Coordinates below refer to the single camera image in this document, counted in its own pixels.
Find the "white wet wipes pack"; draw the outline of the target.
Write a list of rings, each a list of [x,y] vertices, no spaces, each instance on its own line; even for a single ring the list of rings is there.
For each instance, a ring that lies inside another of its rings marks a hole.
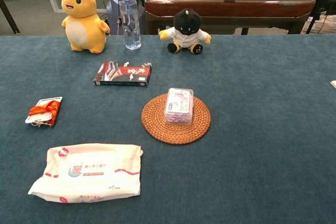
[[[140,194],[140,146],[88,143],[50,148],[30,195],[59,203],[91,203]]]

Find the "yellow plush dinosaur toy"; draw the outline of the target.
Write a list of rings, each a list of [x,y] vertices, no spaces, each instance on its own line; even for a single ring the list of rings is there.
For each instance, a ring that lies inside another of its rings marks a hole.
[[[61,0],[67,17],[62,21],[71,50],[103,52],[110,27],[96,13],[96,0]]]

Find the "round woven rattan coaster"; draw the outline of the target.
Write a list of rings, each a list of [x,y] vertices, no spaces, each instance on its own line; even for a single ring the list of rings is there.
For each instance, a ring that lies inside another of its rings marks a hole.
[[[203,137],[211,125],[211,113],[206,104],[194,97],[193,118],[190,125],[168,124],[164,118],[167,94],[150,100],[143,108],[141,122],[155,139],[173,145],[184,145]]]

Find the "black tripod stand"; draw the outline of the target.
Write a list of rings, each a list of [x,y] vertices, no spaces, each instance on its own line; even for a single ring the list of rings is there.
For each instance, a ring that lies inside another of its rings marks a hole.
[[[309,34],[310,33],[310,31],[311,31],[311,29],[312,29],[312,27],[313,27],[313,25],[314,25],[314,22],[317,20],[317,18],[319,17],[319,15],[320,15],[320,9],[322,8],[322,4],[323,4],[323,2],[324,2],[325,0],[317,0],[317,2],[316,2],[316,4],[315,4],[315,7],[314,7],[314,9],[313,9],[313,11],[312,11],[312,20],[311,20],[311,22],[310,22],[310,24],[309,24],[309,27],[308,27],[308,29],[307,29],[307,31],[306,31],[306,34]]]

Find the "black slanted table leg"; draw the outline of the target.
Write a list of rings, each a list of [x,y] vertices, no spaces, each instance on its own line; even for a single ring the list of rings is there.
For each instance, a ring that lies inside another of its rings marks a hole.
[[[20,30],[19,30],[19,28],[17,27],[17,25],[16,25],[16,23],[15,23],[15,21],[14,21],[12,15],[11,15],[9,9],[7,8],[7,6],[6,6],[5,2],[4,2],[4,0],[0,0],[0,9],[2,10],[2,12],[3,12],[5,18],[7,19],[8,23],[9,23],[9,25],[10,25],[12,31],[13,31],[13,33],[14,33],[14,34],[19,34],[19,33],[20,33]]]

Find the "brown mahjong table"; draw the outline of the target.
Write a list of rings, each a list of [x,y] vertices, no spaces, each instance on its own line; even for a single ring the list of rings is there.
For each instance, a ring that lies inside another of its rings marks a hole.
[[[191,8],[202,18],[202,30],[233,34],[236,28],[286,29],[301,32],[315,0],[145,0],[149,34],[173,25],[173,17]]]

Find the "clear plastic water bottle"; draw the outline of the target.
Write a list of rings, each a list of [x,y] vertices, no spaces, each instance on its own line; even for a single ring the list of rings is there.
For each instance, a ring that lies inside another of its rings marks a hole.
[[[137,1],[121,0],[119,2],[119,10],[125,38],[125,47],[130,50],[139,49],[141,47],[141,38]]]

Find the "white plastic basket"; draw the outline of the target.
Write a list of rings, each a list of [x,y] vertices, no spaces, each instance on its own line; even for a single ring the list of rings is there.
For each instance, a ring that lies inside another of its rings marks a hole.
[[[310,32],[316,34],[336,34],[336,15],[321,15],[320,19],[314,22]]]

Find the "black plush doll white coat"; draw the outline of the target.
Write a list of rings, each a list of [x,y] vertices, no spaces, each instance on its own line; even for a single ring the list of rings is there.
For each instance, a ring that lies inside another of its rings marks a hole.
[[[176,53],[182,48],[188,48],[191,53],[197,55],[203,50],[200,41],[211,43],[211,35],[201,30],[202,19],[193,9],[183,9],[173,19],[173,27],[159,32],[161,40],[173,39],[167,49]]]

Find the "red and black book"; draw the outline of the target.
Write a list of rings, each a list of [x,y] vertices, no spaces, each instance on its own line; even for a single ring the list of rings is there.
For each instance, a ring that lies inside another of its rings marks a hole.
[[[118,65],[115,61],[105,61],[93,82],[96,86],[138,86],[147,87],[150,81],[152,65],[145,62],[140,66],[131,66],[127,61]]]

